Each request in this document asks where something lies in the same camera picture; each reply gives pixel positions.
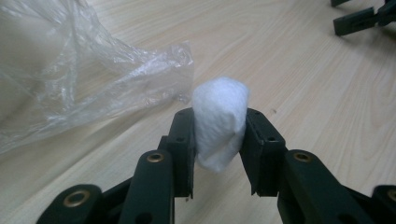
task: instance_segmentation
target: clear plastic bag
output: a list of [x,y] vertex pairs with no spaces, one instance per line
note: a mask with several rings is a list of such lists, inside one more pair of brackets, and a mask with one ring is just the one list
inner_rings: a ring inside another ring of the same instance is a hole
[[3,1],[0,153],[97,119],[188,102],[192,76],[188,44],[127,46],[85,1]]

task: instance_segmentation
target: light wood surface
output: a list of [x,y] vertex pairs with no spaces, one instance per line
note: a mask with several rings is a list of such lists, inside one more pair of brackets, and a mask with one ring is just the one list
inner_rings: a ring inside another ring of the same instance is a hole
[[[396,26],[337,37],[332,20],[383,1],[89,0],[116,38],[143,49],[189,40],[194,87],[218,76],[250,88],[249,107],[289,149],[315,153],[344,185],[396,185]],[[167,135],[174,103],[96,122],[0,155],[0,222],[35,223],[76,184],[110,189]],[[194,199],[176,223],[281,223],[276,199],[250,196],[236,157],[221,174],[196,166]]]

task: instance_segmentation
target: crumpled white tissue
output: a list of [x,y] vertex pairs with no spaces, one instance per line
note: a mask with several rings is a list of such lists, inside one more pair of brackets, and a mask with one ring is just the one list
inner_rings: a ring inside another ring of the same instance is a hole
[[245,135],[248,88],[219,77],[197,87],[192,94],[197,161],[221,172],[239,152]]

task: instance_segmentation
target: black metal bracket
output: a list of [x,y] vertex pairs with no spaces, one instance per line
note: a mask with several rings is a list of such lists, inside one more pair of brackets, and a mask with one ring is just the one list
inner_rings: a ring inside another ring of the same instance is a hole
[[[247,110],[240,156],[251,193],[277,196],[284,223],[396,223],[396,186],[378,186],[372,197],[344,187],[314,154],[287,150],[282,135],[257,110]],[[174,199],[192,197],[194,158],[188,108],[175,114],[158,150],[140,157],[132,178],[104,193],[94,185],[67,189],[37,223],[174,223]]]
[[[332,7],[336,7],[349,0],[332,0]],[[396,21],[396,0],[386,0],[385,5],[377,13],[372,7],[366,8],[333,20],[336,35],[349,35],[375,26],[386,26]]]

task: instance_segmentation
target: crumpled plastic bag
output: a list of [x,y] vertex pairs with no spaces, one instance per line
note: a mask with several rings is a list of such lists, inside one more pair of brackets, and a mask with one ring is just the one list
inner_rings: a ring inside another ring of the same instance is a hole
[[0,5],[0,153],[97,119],[188,102],[189,45],[128,46],[81,0]]

